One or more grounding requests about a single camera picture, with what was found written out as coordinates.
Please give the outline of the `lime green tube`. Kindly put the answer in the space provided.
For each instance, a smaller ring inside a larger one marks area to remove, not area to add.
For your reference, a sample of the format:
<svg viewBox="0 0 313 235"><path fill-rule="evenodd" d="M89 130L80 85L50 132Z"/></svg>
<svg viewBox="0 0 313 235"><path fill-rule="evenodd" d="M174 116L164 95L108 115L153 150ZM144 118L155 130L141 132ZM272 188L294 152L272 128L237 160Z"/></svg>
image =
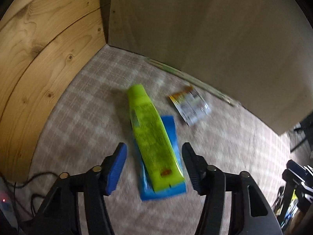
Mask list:
<svg viewBox="0 0 313 235"><path fill-rule="evenodd" d="M141 84L128 91L133 136L155 192L183 183L185 178L164 123Z"/></svg>

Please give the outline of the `small white snack sachet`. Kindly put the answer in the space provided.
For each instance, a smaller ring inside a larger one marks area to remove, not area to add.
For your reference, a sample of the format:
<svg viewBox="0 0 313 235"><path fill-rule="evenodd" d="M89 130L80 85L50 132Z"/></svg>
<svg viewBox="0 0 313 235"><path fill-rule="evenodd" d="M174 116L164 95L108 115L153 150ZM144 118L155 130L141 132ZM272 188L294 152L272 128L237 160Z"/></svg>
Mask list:
<svg viewBox="0 0 313 235"><path fill-rule="evenodd" d="M199 92L190 86L169 96L180 116L188 126L196 124L211 113L211 108Z"/></svg>

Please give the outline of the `black storage tray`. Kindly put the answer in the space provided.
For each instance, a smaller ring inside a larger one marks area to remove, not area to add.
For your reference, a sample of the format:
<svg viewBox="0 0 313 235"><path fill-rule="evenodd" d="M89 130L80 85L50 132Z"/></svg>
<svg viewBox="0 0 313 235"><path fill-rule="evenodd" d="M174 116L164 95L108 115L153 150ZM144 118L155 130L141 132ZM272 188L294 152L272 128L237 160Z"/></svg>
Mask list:
<svg viewBox="0 0 313 235"><path fill-rule="evenodd" d="M294 234L312 205L312 189L281 186L272 205L283 234Z"/></svg>

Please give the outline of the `chopsticks in paper sleeve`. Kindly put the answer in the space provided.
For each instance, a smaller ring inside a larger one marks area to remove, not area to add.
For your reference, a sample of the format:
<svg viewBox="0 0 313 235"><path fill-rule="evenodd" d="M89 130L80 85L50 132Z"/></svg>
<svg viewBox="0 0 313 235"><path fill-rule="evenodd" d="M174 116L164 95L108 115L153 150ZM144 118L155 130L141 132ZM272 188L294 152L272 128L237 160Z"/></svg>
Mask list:
<svg viewBox="0 0 313 235"><path fill-rule="evenodd" d="M233 106L233 107L240 107L241 103L233 98L231 98L230 96L224 94L223 92L217 90L216 88L208 85L207 83L202 82L201 80L185 73L182 72L178 69L175 69L167 64L161 63L159 61L156 61L152 58L145 58L145 61L159 69L162 69L168 73L171 73L185 81L188 81L189 83L191 83L192 85L195 85L207 92L209 92L210 94L212 94L213 96L215 96L216 98L228 103L229 105Z"/></svg>

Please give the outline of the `light wood cabinet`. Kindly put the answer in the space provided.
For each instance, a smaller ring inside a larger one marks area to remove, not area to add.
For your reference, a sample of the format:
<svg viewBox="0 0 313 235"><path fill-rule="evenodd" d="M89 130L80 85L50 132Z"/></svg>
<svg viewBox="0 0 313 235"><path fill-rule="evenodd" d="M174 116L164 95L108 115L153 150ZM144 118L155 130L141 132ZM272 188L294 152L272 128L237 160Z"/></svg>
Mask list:
<svg viewBox="0 0 313 235"><path fill-rule="evenodd" d="M295 0L112 0L109 45L196 77L277 134L312 112L312 27Z"/></svg>

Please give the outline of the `knotty pine wood panel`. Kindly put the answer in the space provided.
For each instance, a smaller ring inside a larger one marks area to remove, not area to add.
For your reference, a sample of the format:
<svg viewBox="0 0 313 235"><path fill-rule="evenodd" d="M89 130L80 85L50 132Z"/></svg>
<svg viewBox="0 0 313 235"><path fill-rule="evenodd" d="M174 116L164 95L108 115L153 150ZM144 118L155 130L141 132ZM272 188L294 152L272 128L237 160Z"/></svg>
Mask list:
<svg viewBox="0 0 313 235"><path fill-rule="evenodd" d="M106 44L111 0L14 0L1 19L1 172L27 178L60 96Z"/></svg>

